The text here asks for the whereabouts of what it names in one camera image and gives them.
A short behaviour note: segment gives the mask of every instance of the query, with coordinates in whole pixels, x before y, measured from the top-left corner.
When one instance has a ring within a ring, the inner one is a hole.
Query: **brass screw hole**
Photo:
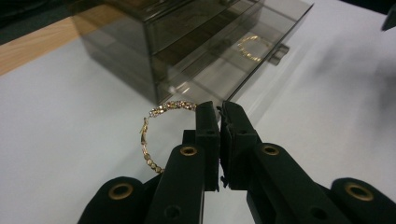
[[[128,183],[119,183],[108,191],[108,197],[112,200],[121,200],[127,198],[134,191],[134,187]]]
[[[195,147],[183,147],[180,149],[180,153],[183,156],[193,156],[197,154],[198,150]]]
[[[350,196],[361,201],[370,202],[374,198],[370,190],[355,183],[346,183],[345,189]]]
[[[279,150],[276,147],[263,147],[262,152],[270,156],[276,156],[279,154]]]

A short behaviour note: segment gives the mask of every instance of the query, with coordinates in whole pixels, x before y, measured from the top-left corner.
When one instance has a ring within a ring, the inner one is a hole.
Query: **white table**
[[[319,184],[355,177],[396,201],[396,30],[380,32],[384,15],[315,2],[290,53],[257,71],[236,102],[264,142],[284,147]],[[154,106],[79,39],[0,76],[0,223],[76,223],[107,180],[154,177],[138,133]],[[193,113],[154,119],[153,158],[165,165],[193,128]],[[204,223],[252,223],[245,197],[207,192]]]

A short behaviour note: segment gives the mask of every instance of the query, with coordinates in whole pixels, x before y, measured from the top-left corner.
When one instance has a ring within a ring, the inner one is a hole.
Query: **rhinestone bracelet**
[[[186,110],[195,111],[196,106],[197,106],[196,104],[187,101],[169,101],[151,109],[148,112],[148,117],[144,118],[143,127],[142,130],[140,131],[142,133],[141,135],[142,152],[143,152],[143,157],[146,160],[146,164],[153,171],[155,171],[155,173],[161,174],[163,173],[164,169],[158,166],[153,161],[153,159],[150,157],[148,152],[148,148],[147,148],[148,142],[146,141],[146,133],[148,132],[148,128],[149,128],[149,118],[156,118],[161,114],[165,113],[166,111],[173,109],[186,109]]]

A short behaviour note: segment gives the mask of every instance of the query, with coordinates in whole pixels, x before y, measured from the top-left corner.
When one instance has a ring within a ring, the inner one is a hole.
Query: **transparent plastic box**
[[[282,45],[312,7],[298,0],[68,2],[85,48],[155,104],[219,105]]]

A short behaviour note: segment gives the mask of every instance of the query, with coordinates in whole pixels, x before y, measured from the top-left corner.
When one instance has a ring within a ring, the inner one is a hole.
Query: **bracelet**
[[[166,111],[173,109],[186,109],[186,110],[195,111],[196,106],[197,106],[196,104],[187,101],[169,101],[151,109],[148,112],[148,117],[144,118],[143,127],[142,130],[140,131],[142,133],[141,135],[142,152],[146,164],[152,170],[154,170],[155,173],[161,174],[163,173],[164,169],[158,166],[154,162],[154,160],[150,157],[148,152],[148,148],[147,148],[148,142],[146,141],[146,133],[148,132],[148,128],[149,128],[149,118],[156,118],[161,114],[165,113]]]
[[[256,62],[256,63],[261,62],[261,61],[262,61],[262,58],[260,58],[260,57],[254,57],[249,51],[247,51],[247,50],[245,49],[244,43],[245,43],[245,42],[248,42],[248,41],[260,41],[260,42],[262,42],[267,48],[270,47],[270,44],[269,44],[267,41],[265,41],[265,40],[263,40],[262,38],[260,38],[259,36],[257,36],[257,35],[252,35],[252,36],[245,37],[245,38],[241,39],[241,40],[238,42],[238,45],[237,45],[237,46],[238,46],[239,52],[241,52],[241,54],[242,54],[245,58],[249,58],[250,60],[252,60],[252,61],[254,61],[254,62]]]

